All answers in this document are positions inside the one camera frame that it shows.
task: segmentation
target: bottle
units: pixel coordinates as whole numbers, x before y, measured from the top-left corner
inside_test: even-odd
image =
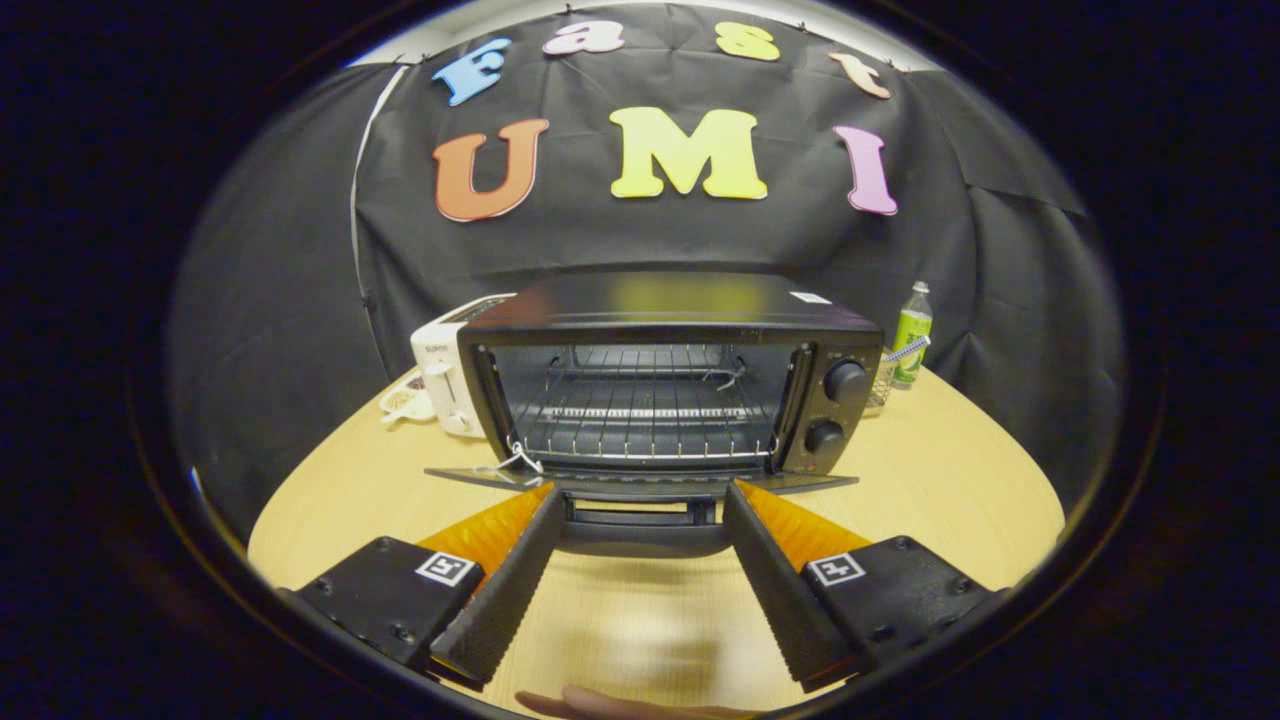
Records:
[[[925,297],[929,295],[929,283],[915,281],[911,286],[914,291],[911,299],[902,306],[897,315],[897,336],[893,338],[893,350],[901,350],[906,343],[918,337],[929,334],[933,329],[933,309]],[[920,363],[924,361],[924,350],[913,352],[904,357],[893,369],[892,384],[897,389],[911,389],[916,373],[920,372]]]

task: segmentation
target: orange letter u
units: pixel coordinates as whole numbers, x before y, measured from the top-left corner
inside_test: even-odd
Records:
[[[538,136],[550,123],[544,119],[521,120],[500,131],[507,141],[507,179],[490,192],[476,192],[471,184],[475,151],[484,145],[480,133],[465,135],[435,149],[431,158],[439,163],[435,174],[435,206],[451,220],[470,223],[511,211],[529,197],[538,164]]]

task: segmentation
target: black fabric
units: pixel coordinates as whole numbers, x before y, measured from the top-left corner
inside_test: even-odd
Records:
[[[223,181],[168,324],[174,436],[247,541],[291,470],[387,387],[351,247],[351,176],[394,70],[361,67],[266,128]]]
[[[621,22],[626,45],[543,54],[557,28],[589,19]],[[721,51],[724,20],[765,28],[780,60]],[[494,37],[512,40],[500,79],[451,108],[431,76]],[[892,99],[855,87],[831,51],[874,68]],[[404,67],[371,126],[357,176],[362,302],[351,170],[399,68],[351,69],[300,101],[233,173],[184,268],[172,328],[177,432],[246,537],[324,434],[410,369],[413,329],[476,296],[588,268],[781,273],[890,332],[924,279],[936,314],[925,364],[1028,448],[1068,510],[1105,460],[1123,368],[1098,231],[1027,133],[950,73],[901,73],[781,23],[675,5],[576,10],[477,37]],[[628,106],[660,108],[686,133],[713,109],[753,114],[768,197],[709,197],[700,182],[681,196],[660,169],[660,196],[613,197],[622,132],[608,115]],[[474,187],[492,190],[506,176],[497,132],[530,118],[550,127],[529,197],[498,218],[444,218],[433,150],[484,133]],[[896,215],[846,201],[837,124],[884,140]]]

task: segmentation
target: screw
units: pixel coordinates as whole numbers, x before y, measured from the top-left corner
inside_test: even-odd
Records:
[[[417,639],[416,637],[413,637],[412,630],[410,630],[404,625],[401,625],[399,623],[392,625],[392,635],[394,635],[396,639],[407,643],[411,643]]]

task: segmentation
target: yellow letter m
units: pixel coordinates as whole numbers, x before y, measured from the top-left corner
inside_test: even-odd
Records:
[[[712,172],[703,183],[707,195],[759,200],[769,191],[755,174],[753,115],[712,110],[692,136],[658,108],[623,108],[614,110],[609,120],[622,127],[622,177],[611,186],[616,197],[660,195],[663,184],[653,174],[654,160],[682,195],[694,188],[708,160]]]

